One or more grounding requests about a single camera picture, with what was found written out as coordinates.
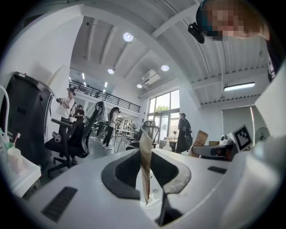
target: toothbrush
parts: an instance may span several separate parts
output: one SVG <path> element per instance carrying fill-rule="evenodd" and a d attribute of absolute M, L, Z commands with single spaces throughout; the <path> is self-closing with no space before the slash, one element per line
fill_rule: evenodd
<path fill-rule="evenodd" d="M 17 136 L 16 136 L 16 138 L 15 138 L 15 141 L 14 141 L 14 143 L 13 143 L 13 146 L 15 146 L 16 140 L 17 140 L 18 138 L 20 138 L 20 136 L 21 136 L 21 134 L 20 134 L 20 133 L 17 133 Z"/>

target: ceiling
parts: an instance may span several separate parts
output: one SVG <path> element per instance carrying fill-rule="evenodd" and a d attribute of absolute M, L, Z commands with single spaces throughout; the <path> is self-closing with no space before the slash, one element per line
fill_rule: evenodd
<path fill-rule="evenodd" d="M 195 21 L 197 2 L 200 1 L 97 1 L 96 7 L 121 15 L 157 43 L 143 34 L 126 42 L 125 32 L 135 34 L 127 23 L 119 25 L 111 17 L 104 20 L 102 16 L 84 17 L 74 45 L 71 68 L 88 75 L 87 84 L 92 87 L 102 87 L 105 81 L 110 86 L 109 91 L 115 86 L 129 85 L 139 96 L 178 78 L 192 91 L 197 106 L 259 96 L 268 85 L 265 41 L 260 37 L 228 38 L 223 42 L 206 38 L 204 44 L 199 44 L 187 31 L 188 24 Z M 164 48 L 171 59 L 155 44 Z M 170 70 L 163 72 L 163 64 L 168 64 Z M 109 68 L 115 69 L 113 75 L 107 72 Z M 142 77 L 146 80 L 150 70 L 158 73 L 158 80 L 138 89 L 136 85 L 143 84 Z M 73 77 L 76 78 L 76 74 L 71 71 Z M 226 85 L 252 81 L 256 83 L 252 89 L 223 92 Z"/>

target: mesh chair back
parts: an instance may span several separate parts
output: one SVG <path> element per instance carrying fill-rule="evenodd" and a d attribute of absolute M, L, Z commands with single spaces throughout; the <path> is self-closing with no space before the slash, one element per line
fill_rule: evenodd
<path fill-rule="evenodd" d="M 153 139 L 154 142 L 159 131 L 159 127 L 156 126 L 155 121 L 145 121 L 142 129 L 146 131 L 146 133 Z"/>
<path fill-rule="evenodd" d="M 85 124 L 84 133 L 83 133 L 83 136 L 81 139 L 81 147 L 82 147 L 84 154 L 88 154 L 88 139 L 89 139 L 89 135 L 91 133 L 90 130 L 93 127 L 93 124 L 96 121 L 98 115 L 101 114 L 102 107 L 103 107 L 103 101 L 98 102 L 95 106 L 95 110 L 94 110 L 92 116 L 90 117 L 88 122 Z"/>

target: chair base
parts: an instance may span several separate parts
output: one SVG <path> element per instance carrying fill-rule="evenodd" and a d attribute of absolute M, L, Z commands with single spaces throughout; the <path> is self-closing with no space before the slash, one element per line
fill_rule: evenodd
<path fill-rule="evenodd" d="M 71 168 L 71 167 L 77 165 L 76 159 L 74 157 L 72 157 L 71 159 L 72 159 L 72 161 L 69 161 L 69 160 L 67 161 L 67 160 L 64 160 L 61 158 L 54 157 L 53 163 L 55 164 L 56 161 L 59 161 L 59 162 L 61 162 L 61 164 L 56 165 L 55 167 L 49 169 L 48 170 L 48 177 L 53 178 L 53 176 L 51 174 L 51 172 L 53 172 L 53 171 L 59 170 L 59 169 L 64 168 L 64 167 Z"/>

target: white shirt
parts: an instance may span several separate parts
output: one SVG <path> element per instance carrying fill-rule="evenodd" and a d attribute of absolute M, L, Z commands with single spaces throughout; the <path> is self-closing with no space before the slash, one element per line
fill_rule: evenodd
<path fill-rule="evenodd" d="M 70 116 L 70 113 L 71 113 L 71 108 L 75 103 L 75 99 L 74 98 L 70 99 L 69 97 L 67 97 L 65 99 L 65 101 L 67 102 L 67 104 L 70 108 L 65 108 L 63 106 L 63 104 L 62 105 L 60 104 L 58 114 L 61 115 L 63 118 L 68 119 L 68 117 Z"/>
<path fill-rule="evenodd" d="M 112 114 L 112 118 L 111 118 L 111 120 L 110 120 L 110 122 L 109 122 L 109 126 L 110 127 L 113 127 L 113 128 L 115 128 L 115 120 L 116 120 L 116 113 L 115 112 L 113 112 L 113 114 Z"/>

